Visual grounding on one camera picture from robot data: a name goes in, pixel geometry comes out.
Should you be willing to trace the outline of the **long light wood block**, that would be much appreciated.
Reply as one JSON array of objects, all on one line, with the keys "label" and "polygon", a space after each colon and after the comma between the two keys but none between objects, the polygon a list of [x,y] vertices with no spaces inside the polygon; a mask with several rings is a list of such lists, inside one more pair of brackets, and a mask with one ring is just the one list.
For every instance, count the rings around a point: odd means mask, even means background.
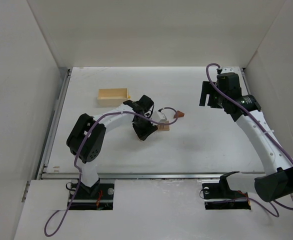
[{"label": "long light wood block", "polygon": [[170,130],[170,126],[169,125],[159,124],[157,126],[157,129],[158,129],[158,131],[169,131]]}]

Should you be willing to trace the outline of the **red-brown wood triangle block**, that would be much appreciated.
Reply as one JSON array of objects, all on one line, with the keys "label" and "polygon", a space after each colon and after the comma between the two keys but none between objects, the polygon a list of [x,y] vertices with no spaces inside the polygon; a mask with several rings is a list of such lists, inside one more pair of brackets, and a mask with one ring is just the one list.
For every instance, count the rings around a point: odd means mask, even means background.
[{"label": "red-brown wood triangle block", "polygon": [[183,113],[183,112],[181,112],[181,111],[177,111],[176,113],[175,113],[175,115],[174,115],[174,118],[175,119],[178,119],[178,118],[183,118],[185,116],[185,114]]}]

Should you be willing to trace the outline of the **cream plastic drawer box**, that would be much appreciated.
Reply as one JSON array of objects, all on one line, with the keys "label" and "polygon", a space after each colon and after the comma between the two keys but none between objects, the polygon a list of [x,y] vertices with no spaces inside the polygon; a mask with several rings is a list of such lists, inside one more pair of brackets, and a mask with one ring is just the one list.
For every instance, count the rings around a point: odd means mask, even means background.
[{"label": "cream plastic drawer box", "polygon": [[101,107],[118,107],[130,98],[127,88],[101,88],[98,90],[97,102]]}]

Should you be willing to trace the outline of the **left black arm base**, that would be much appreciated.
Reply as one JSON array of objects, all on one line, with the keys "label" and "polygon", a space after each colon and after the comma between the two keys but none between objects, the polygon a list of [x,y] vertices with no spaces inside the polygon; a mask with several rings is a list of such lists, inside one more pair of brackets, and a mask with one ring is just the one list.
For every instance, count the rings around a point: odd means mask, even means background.
[{"label": "left black arm base", "polygon": [[111,211],[113,210],[114,193],[114,183],[100,183],[97,190],[93,191],[93,195],[80,187],[71,203],[70,210]]}]

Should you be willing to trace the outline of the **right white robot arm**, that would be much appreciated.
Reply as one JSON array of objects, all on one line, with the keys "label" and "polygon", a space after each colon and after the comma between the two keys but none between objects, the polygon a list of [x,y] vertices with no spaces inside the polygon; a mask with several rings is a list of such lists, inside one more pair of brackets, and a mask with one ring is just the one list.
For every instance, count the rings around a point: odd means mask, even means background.
[{"label": "right white robot arm", "polygon": [[221,73],[215,82],[203,81],[199,105],[223,109],[229,114],[249,139],[263,166],[262,175],[238,171],[224,174],[220,177],[222,193],[251,192],[265,202],[293,194],[293,164],[279,149],[255,97],[242,94],[238,74]]}]

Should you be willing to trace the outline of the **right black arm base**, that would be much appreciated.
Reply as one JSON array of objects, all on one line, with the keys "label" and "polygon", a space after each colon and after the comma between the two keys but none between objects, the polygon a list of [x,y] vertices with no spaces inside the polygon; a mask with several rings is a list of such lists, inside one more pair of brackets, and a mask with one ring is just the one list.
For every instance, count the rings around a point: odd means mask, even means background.
[{"label": "right black arm base", "polygon": [[230,190],[218,182],[202,183],[199,196],[204,200],[206,210],[251,210],[246,192]]}]

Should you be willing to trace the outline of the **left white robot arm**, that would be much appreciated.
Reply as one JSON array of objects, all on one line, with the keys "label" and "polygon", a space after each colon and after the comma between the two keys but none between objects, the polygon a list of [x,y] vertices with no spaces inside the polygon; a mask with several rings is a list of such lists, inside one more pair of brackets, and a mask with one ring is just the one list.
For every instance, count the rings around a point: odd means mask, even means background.
[{"label": "left white robot arm", "polygon": [[156,125],[148,121],[151,118],[148,112],[153,110],[154,101],[143,95],[138,101],[124,101],[119,107],[107,112],[105,117],[102,115],[90,116],[86,113],[79,116],[66,140],[66,145],[73,155],[77,154],[89,130],[95,126],[89,133],[78,156],[82,163],[80,167],[81,189],[90,196],[98,191],[100,178],[93,163],[101,152],[105,135],[121,125],[131,123],[137,137],[142,141],[146,140],[158,129]]}]

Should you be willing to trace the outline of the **right metal table rail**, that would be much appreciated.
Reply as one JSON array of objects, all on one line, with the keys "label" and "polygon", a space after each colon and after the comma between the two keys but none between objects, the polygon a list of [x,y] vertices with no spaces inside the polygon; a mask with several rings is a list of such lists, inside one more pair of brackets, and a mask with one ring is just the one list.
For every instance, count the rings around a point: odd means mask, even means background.
[{"label": "right metal table rail", "polygon": [[282,166],[282,153],[279,143],[268,126],[261,110],[249,110],[249,114],[242,115],[236,124],[243,130],[255,149],[266,175],[277,172]]}]

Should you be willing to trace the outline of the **metal table rail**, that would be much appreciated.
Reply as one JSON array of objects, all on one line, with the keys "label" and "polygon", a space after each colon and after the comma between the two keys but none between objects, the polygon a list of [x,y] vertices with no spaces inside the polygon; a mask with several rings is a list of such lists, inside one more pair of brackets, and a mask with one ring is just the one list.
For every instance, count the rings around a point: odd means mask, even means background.
[{"label": "metal table rail", "polygon": [[242,115],[236,124],[243,130],[255,149],[266,175],[277,172],[282,166],[282,153],[279,143],[268,126],[261,110],[249,110],[249,114]]},{"label": "metal table rail", "polygon": [[57,89],[56,97],[53,102],[53,107],[52,107],[51,115],[49,118],[46,134],[44,137],[41,153],[36,162],[36,165],[32,169],[31,179],[26,182],[21,203],[24,203],[26,201],[31,180],[42,179],[42,175],[43,173],[46,172],[46,169],[50,160],[56,132],[58,129],[59,120],[61,117],[62,108],[64,105],[64,101],[65,101],[65,97],[66,97],[66,93],[68,90],[70,77],[72,73],[72,69],[67,67],[59,67],[58,70],[60,73],[59,86]]},{"label": "metal table rail", "polygon": [[[154,179],[219,179],[222,173],[99,173],[100,179],[123,179],[123,180],[154,180]],[[43,173],[39,179],[54,180],[54,179],[77,179],[77,173]]]}]

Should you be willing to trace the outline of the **left metal table rail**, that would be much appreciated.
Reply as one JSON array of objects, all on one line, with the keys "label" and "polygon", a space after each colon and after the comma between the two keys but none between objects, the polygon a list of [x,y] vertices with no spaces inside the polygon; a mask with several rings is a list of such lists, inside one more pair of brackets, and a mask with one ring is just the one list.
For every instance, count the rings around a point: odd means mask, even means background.
[{"label": "left metal table rail", "polygon": [[56,132],[58,129],[59,120],[61,117],[62,108],[64,105],[64,101],[65,101],[65,97],[66,97],[66,93],[68,90],[70,77],[72,73],[72,69],[67,67],[59,67],[58,70],[60,73],[59,86],[57,89],[56,97],[53,102],[53,107],[52,107],[51,115],[49,118],[46,134],[44,137],[41,153],[36,162],[36,165],[32,169],[31,179],[26,182],[21,203],[24,203],[26,201],[31,180],[42,179],[42,175],[43,173],[46,172],[46,169],[50,160]]}]

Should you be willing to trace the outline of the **front metal table rail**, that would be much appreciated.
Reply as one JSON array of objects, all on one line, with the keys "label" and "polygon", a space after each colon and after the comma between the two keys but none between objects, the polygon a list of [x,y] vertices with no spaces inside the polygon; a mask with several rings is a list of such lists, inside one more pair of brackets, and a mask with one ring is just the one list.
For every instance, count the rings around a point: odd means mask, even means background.
[{"label": "front metal table rail", "polygon": [[[123,179],[123,180],[154,180],[154,179],[219,179],[222,173],[99,173],[100,179]],[[54,179],[77,179],[77,173],[43,173],[39,179],[54,180]]]}]

